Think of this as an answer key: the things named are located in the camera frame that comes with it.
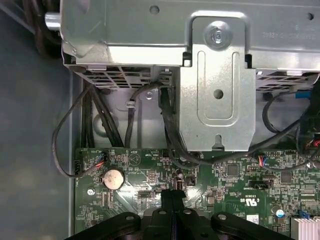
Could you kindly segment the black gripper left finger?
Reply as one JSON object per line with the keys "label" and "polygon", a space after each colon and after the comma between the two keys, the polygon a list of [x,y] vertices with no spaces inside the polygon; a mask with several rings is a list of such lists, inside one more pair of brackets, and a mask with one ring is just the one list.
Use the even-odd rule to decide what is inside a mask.
{"label": "black gripper left finger", "polygon": [[161,207],[147,209],[143,217],[123,212],[69,236],[68,240],[169,240],[173,209],[169,191],[161,194]]}

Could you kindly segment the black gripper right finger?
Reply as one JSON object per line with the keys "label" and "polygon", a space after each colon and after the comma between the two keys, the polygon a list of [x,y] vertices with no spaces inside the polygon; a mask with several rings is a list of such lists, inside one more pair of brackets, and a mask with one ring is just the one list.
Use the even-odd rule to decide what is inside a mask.
{"label": "black gripper right finger", "polygon": [[180,240],[286,240],[288,237],[227,212],[214,213],[210,219],[178,202],[175,211]]}

